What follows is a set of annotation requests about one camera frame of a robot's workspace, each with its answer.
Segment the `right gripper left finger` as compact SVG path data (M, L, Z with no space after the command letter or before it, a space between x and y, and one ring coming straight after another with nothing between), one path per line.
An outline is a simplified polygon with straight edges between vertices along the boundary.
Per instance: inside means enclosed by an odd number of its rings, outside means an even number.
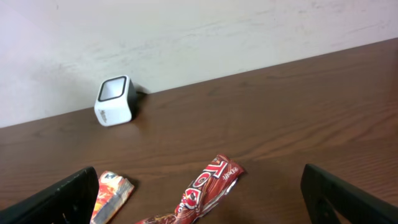
M1 223L89 223L99 191L94 167L86 167L1 211Z

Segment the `red chocolate bar wrapper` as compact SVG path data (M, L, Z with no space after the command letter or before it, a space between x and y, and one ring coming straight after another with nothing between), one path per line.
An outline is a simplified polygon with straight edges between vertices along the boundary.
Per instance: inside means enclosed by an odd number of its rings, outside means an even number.
M239 164L218 154L185 189L173 213L146 218L138 224L192 224L216 207L243 173Z

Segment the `orange snack sachet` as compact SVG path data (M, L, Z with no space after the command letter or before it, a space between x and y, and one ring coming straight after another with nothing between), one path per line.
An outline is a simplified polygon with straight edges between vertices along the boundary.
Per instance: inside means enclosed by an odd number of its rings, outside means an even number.
M111 171L102 173L91 224L107 224L126 203L134 185L125 177Z

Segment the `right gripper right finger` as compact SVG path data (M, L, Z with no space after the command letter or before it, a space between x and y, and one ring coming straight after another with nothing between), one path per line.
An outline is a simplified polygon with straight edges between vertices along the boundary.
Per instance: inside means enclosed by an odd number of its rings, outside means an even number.
M339 223L336 213L351 223L397 223L397 207L313 164L305 165L300 188L312 223Z

